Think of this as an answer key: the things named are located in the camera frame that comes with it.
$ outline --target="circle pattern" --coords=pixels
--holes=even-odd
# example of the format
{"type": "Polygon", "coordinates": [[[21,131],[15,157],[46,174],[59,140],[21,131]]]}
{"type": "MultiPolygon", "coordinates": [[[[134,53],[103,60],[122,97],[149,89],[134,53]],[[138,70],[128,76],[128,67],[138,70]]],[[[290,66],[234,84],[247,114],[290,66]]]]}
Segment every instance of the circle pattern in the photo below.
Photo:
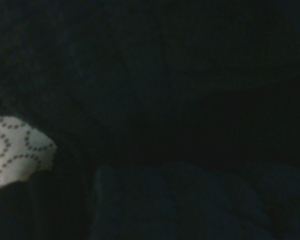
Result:
{"type": "Polygon", "coordinates": [[[0,187],[26,181],[38,170],[51,170],[55,143],[16,117],[0,116],[0,187]]]}

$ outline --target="white cloth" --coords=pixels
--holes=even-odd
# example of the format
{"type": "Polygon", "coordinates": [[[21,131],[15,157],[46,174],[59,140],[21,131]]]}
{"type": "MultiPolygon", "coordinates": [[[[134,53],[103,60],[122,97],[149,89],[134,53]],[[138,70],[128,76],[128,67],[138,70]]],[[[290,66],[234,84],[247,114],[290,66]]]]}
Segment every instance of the white cloth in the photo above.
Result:
{"type": "Polygon", "coordinates": [[[0,187],[26,181],[36,170],[51,170],[57,146],[16,117],[0,117],[0,187]]]}

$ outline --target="dark blanket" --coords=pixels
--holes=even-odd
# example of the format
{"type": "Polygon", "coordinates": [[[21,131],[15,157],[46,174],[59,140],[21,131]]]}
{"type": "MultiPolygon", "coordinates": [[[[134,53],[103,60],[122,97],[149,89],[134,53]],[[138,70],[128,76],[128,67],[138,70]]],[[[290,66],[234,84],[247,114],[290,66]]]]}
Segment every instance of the dark blanket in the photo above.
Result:
{"type": "Polygon", "coordinates": [[[0,240],[300,240],[300,1],[0,0],[0,100],[0,240]]]}

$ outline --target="white patterned fabric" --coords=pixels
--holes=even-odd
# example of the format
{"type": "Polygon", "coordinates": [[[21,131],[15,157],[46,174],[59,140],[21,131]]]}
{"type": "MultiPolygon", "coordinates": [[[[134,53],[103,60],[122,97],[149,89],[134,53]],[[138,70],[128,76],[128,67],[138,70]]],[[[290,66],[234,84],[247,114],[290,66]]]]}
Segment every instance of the white patterned fabric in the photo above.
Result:
{"type": "Polygon", "coordinates": [[[51,170],[55,143],[16,117],[0,116],[0,187],[51,170]]]}

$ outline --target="black fabric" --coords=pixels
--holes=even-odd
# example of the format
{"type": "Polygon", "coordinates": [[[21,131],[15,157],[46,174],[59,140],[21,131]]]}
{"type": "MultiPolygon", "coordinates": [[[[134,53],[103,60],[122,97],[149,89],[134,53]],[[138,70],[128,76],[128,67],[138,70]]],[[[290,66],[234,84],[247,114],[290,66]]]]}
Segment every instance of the black fabric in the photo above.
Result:
{"type": "MultiPolygon", "coordinates": [[[[0,222],[0,240],[24,230],[88,239],[102,164],[300,167],[300,31],[276,4],[0,1],[0,98],[59,148],[51,189],[42,176],[0,190],[5,201],[21,195],[19,219],[35,218],[20,225],[0,200],[0,219],[12,221],[11,231],[0,222]]],[[[284,234],[272,226],[273,238],[300,239],[284,234]]]]}

